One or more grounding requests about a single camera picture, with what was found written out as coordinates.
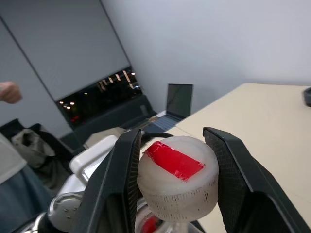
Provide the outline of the black chair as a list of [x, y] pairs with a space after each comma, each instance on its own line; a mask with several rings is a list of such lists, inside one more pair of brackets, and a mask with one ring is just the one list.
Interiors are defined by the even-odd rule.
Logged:
[[55, 196], [69, 176], [72, 175], [69, 163], [73, 158], [73, 152], [39, 123], [25, 128], [18, 119], [14, 119], [0, 126], [0, 133], [11, 142], [12, 137], [24, 129], [30, 129], [36, 132], [55, 152], [55, 157], [41, 168], [34, 169], [29, 166], [44, 186]]

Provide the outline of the person in white shirt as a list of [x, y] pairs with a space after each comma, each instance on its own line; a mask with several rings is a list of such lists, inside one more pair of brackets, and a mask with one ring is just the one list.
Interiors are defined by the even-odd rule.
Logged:
[[11, 233], [48, 209], [52, 195], [0, 134], [0, 233]]

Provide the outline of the person's bare hand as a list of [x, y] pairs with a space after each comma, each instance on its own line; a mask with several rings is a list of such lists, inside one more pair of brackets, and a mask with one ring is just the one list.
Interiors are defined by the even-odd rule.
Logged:
[[19, 86], [14, 82], [0, 82], [0, 101], [15, 104], [22, 100]]

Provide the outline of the white cap with red tape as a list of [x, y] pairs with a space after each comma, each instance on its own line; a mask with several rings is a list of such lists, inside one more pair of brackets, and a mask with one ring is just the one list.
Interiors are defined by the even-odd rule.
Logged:
[[139, 209], [139, 233], [204, 233], [194, 222], [218, 202], [219, 166], [213, 149], [190, 136], [155, 141], [138, 166], [138, 187], [145, 208]]

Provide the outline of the black round object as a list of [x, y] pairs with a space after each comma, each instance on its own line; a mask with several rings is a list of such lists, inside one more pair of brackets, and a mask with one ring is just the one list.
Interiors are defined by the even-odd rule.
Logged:
[[311, 87], [303, 91], [303, 100], [306, 106], [311, 107]]

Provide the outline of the grey jacket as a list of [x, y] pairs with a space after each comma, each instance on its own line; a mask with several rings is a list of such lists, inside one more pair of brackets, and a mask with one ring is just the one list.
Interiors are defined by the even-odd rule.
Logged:
[[36, 132], [24, 129], [11, 142], [31, 168], [39, 169], [55, 157], [55, 152]]

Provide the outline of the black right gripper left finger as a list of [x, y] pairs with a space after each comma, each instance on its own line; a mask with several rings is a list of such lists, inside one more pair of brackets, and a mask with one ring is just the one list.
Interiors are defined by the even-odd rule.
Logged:
[[72, 233], [134, 233], [141, 131], [122, 134], [90, 177]]

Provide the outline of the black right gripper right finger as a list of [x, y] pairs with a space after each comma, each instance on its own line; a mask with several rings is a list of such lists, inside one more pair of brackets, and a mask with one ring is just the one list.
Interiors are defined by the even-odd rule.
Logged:
[[236, 136], [205, 127], [218, 165], [218, 206], [227, 233], [311, 233], [273, 175]]

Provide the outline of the dark window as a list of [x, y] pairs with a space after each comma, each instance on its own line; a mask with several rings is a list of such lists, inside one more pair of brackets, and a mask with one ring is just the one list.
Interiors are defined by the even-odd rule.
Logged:
[[55, 101], [70, 127], [77, 128], [142, 95], [131, 66]]

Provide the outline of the open grey laptop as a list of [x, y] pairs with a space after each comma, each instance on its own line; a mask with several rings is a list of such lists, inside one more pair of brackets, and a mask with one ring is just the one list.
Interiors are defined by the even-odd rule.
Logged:
[[190, 116], [192, 103], [192, 84], [168, 84], [165, 114], [143, 128], [144, 131], [157, 133], [173, 128], [177, 123]]

